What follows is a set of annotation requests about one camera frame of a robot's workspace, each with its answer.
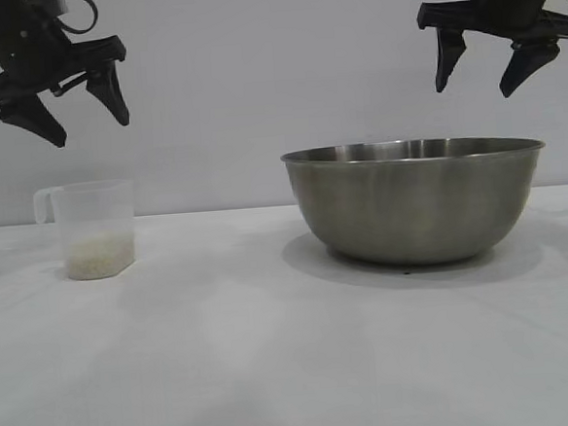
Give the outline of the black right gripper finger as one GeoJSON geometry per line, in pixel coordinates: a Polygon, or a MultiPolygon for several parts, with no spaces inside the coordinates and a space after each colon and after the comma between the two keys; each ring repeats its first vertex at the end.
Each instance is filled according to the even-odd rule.
{"type": "Polygon", "coordinates": [[[505,98],[511,97],[524,81],[550,64],[560,53],[555,40],[513,43],[512,49],[511,60],[499,83],[505,98]]]}
{"type": "Polygon", "coordinates": [[[437,93],[445,90],[447,82],[458,63],[458,59],[467,50],[463,32],[457,29],[438,28],[437,34],[437,70],[435,89],[437,93]]]}

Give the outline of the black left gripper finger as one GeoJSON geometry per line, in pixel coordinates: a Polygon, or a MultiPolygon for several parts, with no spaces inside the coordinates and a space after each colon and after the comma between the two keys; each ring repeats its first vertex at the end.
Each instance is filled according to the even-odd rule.
{"type": "Polygon", "coordinates": [[[67,133],[38,95],[0,101],[0,120],[39,135],[57,148],[66,144],[67,133]]]}
{"type": "Polygon", "coordinates": [[[108,109],[118,124],[129,125],[130,114],[119,85],[116,64],[104,63],[87,74],[87,91],[108,109]]]}

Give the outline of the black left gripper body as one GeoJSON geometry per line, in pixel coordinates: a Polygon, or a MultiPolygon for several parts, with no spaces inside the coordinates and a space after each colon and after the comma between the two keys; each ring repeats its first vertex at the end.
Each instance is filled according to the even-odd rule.
{"type": "Polygon", "coordinates": [[[0,0],[0,101],[34,95],[78,73],[125,60],[119,37],[72,43],[64,0],[0,0]]]}

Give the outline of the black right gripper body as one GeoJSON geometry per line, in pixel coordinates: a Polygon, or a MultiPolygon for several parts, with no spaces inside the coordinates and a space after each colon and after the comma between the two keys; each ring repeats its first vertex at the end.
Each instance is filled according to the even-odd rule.
{"type": "Polygon", "coordinates": [[[421,4],[418,27],[466,30],[510,39],[568,39],[568,15],[547,11],[547,0],[465,0],[421,4]]]}

